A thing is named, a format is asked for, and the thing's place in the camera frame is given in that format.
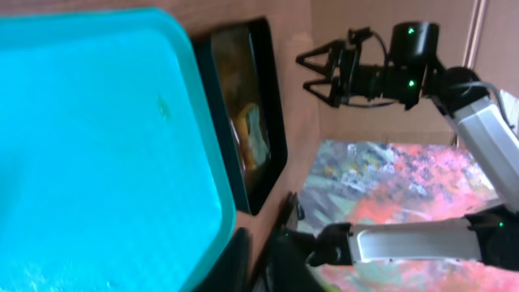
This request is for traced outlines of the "green yellow sponge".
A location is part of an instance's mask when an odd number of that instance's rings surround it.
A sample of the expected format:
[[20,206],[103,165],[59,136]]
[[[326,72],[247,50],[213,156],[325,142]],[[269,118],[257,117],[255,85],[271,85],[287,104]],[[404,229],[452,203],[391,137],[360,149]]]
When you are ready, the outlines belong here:
[[261,130],[260,108],[248,103],[234,120],[238,144],[246,170],[254,170],[266,162],[269,147]]

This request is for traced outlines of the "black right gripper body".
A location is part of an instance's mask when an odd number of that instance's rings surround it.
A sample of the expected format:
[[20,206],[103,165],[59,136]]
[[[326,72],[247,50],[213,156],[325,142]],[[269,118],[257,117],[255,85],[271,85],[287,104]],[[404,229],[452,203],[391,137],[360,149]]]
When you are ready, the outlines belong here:
[[[418,104],[422,90],[431,85],[440,62],[436,56],[440,26],[432,22],[404,22],[392,29],[390,45],[371,28],[348,31],[348,43],[353,46],[341,62],[341,103],[361,108],[352,99],[367,101],[384,98],[382,103],[364,105],[366,109],[402,104],[406,110]],[[362,43],[374,37],[383,51],[383,64],[360,63]]]

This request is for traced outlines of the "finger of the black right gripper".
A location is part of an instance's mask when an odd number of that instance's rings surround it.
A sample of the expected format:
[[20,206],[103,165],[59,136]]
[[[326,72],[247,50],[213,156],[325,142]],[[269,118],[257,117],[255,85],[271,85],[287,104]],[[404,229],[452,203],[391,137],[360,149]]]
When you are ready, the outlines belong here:
[[345,41],[337,39],[316,49],[299,54],[295,61],[324,77],[332,77],[341,62]]
[[338,77],[307,81],[302,87],[326,105],[333,108],[341,106],[341,87]]

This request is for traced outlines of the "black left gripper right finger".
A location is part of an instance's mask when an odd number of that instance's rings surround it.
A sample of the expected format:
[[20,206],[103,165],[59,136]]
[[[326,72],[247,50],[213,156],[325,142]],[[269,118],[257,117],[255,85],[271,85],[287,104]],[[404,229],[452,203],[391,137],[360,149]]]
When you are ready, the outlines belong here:
[[323,292],[324,287],[307,267],[315,250],[313,234],[292,230],[274,231],[257,266],[252,291]]

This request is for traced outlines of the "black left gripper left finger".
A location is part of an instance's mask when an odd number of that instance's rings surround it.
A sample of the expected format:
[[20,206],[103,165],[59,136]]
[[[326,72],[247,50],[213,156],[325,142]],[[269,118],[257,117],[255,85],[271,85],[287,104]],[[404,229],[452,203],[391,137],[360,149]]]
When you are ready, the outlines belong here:
[[242,292],[247,287],[251,236],[238,228],[195,292]]

